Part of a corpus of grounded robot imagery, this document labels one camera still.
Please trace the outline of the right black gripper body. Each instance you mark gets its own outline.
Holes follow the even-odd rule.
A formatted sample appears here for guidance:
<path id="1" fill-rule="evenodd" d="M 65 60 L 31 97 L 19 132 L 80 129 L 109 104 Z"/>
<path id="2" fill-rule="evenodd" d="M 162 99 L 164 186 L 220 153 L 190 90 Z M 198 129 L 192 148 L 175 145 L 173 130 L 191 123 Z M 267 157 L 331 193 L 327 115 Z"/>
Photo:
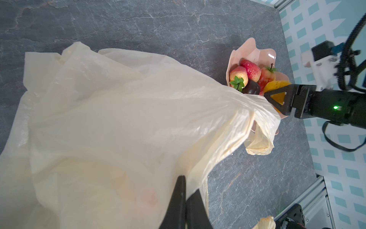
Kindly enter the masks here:
<path id="1" fill-rule="evenodd" d="M 318 117 L 335 125 L 366 128 L 366 95 L 356 92 L 324 89 L 315 85 L 294 85 L 292 108 L 295 117 Z"/>

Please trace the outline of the red apple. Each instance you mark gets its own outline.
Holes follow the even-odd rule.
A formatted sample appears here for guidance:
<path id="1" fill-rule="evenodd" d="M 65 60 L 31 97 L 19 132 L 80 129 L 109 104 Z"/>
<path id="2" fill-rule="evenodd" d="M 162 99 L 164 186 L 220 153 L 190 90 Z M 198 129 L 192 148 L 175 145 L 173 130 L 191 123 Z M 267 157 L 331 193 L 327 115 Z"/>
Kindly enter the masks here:
<path id="1" fill-rule="evenodd" d="M 261 68 L 261 76 L 258 80 L 258 85 L 260 86 L 260 92 L 262 93 L 265 86 L 272 81 L 276 80 L 276 71 L 277 69 L 274 67 L 274 64 L 270 66 Z"/>

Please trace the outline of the dark purple fruit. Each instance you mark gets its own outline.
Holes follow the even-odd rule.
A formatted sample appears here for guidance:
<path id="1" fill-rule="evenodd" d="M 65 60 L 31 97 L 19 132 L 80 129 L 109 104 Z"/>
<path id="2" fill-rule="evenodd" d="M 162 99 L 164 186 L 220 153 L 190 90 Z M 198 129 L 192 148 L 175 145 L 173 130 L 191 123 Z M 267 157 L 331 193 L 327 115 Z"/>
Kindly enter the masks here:
<path id="1" fill-rule="evenodd" d="M 249 79 L 245 88 L 242 89 L 244 94 L 260 94 L 260 86 L 257 82 Z"/>

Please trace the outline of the red peach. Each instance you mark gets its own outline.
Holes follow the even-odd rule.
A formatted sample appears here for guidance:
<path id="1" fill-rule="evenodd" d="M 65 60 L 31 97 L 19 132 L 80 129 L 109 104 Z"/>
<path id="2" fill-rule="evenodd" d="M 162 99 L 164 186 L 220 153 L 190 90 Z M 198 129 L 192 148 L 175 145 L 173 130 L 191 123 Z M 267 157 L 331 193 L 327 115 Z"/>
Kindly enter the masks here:
<path id="1" fill-rule="evenodd" d="M 248 75 L 248 79 L 254 81 L 254 82 L 258 82 L 260 77 L 261 77 L 261 69 L 258 65 L 256 65 L 255 63 L 243 59 L 240 61 L 240 66 L 244 67 L 247 71 L 247 75 Z"/>

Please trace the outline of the pink-yellow peach with leaves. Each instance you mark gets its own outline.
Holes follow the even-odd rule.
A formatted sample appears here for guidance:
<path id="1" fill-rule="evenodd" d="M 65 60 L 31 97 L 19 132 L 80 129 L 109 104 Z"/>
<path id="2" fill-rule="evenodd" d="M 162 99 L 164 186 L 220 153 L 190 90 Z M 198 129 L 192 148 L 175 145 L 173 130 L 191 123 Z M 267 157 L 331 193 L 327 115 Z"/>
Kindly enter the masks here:
<path id="1" fill-rule="evenodd" d="M 247 70 L 242 67 L 238 66 L 233 69 L 229 74 L 229 85 L 234 88 L 235 90 L 242 92 L 243 89 L 248 84 L 248 74 Z"/>

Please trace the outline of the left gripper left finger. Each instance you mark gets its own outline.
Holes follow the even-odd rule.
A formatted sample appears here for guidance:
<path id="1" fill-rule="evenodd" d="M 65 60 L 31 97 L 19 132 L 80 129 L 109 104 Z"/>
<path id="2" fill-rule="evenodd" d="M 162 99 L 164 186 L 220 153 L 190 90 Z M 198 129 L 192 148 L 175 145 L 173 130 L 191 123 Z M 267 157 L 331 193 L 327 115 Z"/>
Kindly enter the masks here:
<path id="1" fill-rule="evenodd" d="M 186 178 L 179 176 L 159 229 L 185 229 L 186 226 Z"/>

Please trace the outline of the translucent cream plastic bag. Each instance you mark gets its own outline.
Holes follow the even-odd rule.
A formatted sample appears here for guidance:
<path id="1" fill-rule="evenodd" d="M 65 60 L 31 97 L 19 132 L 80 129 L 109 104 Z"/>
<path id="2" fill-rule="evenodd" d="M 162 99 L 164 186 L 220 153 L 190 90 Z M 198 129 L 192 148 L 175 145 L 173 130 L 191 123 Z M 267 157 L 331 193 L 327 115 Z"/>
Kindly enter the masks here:
<path id="1" fill-rule="evenodd" d="M 192 195 L 242 144 L 271 153 L 280 124 L 264 97 L 155 53 L 27 52 L 23 84 L 1 154 L 3 229 L 157 229 L 180 175 Z"/>

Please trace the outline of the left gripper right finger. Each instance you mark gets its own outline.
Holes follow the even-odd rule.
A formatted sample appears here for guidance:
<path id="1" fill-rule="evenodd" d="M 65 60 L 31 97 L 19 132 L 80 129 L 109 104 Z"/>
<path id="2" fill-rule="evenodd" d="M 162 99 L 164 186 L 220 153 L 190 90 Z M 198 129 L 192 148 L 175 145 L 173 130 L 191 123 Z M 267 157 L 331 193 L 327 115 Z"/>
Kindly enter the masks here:
<path id="1" fill-rule="evenodd" d="M 200 190 L 186 201 L 186 224 L 188 229 L 213 229 Z"/>

